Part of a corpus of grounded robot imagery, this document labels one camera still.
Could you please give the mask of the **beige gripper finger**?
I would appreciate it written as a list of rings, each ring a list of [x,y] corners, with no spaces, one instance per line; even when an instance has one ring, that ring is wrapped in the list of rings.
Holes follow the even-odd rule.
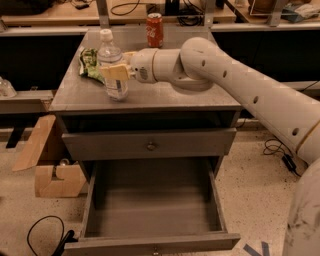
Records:
[[[99,71],[106,79],[128,81],[133,76],[133,71],[126,64],[100,66]]]
[[[130,62],[132,57],[136,54],[136,51],[129,51],[129,52],[124,52],[123,53],[123,59],[126,62]]]

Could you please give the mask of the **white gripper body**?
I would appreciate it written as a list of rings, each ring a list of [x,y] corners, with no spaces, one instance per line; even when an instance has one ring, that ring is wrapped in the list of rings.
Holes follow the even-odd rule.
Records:
[[[146,48],[136,52],[130,60],[135,78],[141,83],[155,83],[153,60],[158,49]]]

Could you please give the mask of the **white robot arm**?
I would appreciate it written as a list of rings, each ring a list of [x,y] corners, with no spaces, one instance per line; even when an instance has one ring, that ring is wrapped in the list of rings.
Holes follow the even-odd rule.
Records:
[[[320,256],[320,102],[223,52],[215,41],[186,40],[181,48],[128,52],[100,67],[108,79],[169,82],[187,90],[222,87],[308,164],[296,185],[283,256]]]

